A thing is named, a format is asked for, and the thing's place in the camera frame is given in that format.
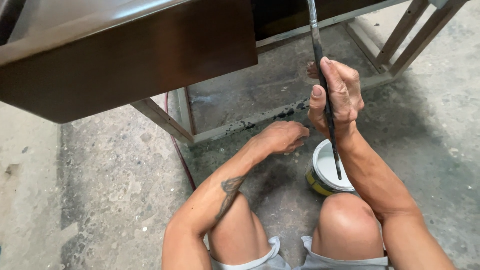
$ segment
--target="forearm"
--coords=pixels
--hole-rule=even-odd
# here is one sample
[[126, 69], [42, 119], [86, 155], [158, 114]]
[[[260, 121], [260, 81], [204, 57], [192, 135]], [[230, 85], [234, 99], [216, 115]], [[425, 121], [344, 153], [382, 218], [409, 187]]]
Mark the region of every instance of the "forearm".
[[421, 215], [405, 185], [361, 136], [355, 122], [348, 135], [337, 141], [348, 179], [379, 219], [392, 214]]
[[172, 221], [203, 237], [229, 208], [247, 173], [270, 152], [251, 139], [210, 175], [172, 217]]

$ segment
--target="gray shorts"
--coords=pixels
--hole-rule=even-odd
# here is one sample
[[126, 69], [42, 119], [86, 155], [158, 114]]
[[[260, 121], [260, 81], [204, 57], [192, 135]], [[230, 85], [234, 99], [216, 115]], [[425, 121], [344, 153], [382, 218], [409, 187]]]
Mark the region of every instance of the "gray shorts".
[[[388, 257], [366, 259], [366, 260], [334, 260], [315, 254], [312, 252], [312, 238], [304, 236], [301, 238], [303, 246], [307, 250], [307, 257], [302, 266], [297, 266], [294, 270], [387, 270]], [[212, 257], [213, 270], [291, 270], [292, 267], [278, 254], [280, 249], [280, 240], [278, 236], [268, 240], [272, 250], [263, 258], [256, 259], [241, 265], [226, 265], [219, 263]]]

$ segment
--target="person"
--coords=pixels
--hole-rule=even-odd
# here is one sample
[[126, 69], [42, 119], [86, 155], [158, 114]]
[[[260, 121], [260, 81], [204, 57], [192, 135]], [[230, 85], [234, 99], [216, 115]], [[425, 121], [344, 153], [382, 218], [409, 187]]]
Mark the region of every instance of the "person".
[[[400, 270], [455, 269], [407, 188], [357, 130], [357, 113], [364, 106], [358, 72], [326, 57], [320, 67], [329, 87], [338, 152], [361, 198], [340, 193], [325, 199], [313, 236], [302, 237], [307, 257], [297, 269], [376, 270], [387, 269], [389, 261]], [[308, 73], [315, 77], [312, 63]], [[328, 138], [324, 107], [325, 90], [315, 85], [308, 117]], [[291, 269], [277, 254], [278, 237], [267, 239], [238, 189], [252, 167], [270, 154], [292, 152], [308, 135], [300, 123], [274, 122], [210, 175], [168, 223], [162, 269]]]

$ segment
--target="fingernail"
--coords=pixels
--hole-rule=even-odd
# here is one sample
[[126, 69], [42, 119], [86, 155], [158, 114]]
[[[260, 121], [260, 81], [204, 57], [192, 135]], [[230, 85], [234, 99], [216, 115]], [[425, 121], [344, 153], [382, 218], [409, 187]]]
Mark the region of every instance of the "fingernail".
[[312, 95], [314, 97], [319, 97], [319, 96], [322, 95], [322, 91], [320, 90], [320, 88], [318, 86], [313, 86]]
[[325, 57], [325, 62], [330, 65], [332, 63], [332, 61], [330, 61], [330, 59], [328, 57], [326, 57], [326, 56], [324, 56], [324, 57]]

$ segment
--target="hand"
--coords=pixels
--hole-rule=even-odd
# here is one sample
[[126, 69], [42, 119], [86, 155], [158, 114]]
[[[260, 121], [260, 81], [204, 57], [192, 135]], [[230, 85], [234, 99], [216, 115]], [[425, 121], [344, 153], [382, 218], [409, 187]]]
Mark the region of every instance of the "hand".
[[283, 154], [293, 152], [303, 145], [300, 138], [310, 135], [308, 128], [295, 121], [277, 121], [270, 124], [252, 140], [259, 147], [266, 147], [268, 154]]
[[[356, 127], [358, 111], [365, 106], [360, 94], [360, 76], [356, 70], [326, 57], [320, 60], [320, 68], [327, 80], [335, 137], [339, 139], [348, 134], [351, 128]], [[310, 78], [318, 78], [317, 68], [313, 62], [308, 64], [307, 74]], [[314, 85], [310, 96], [308, 118], [318, 131], [329, 138], [324, 114], [325, 97], [323, 87]]]

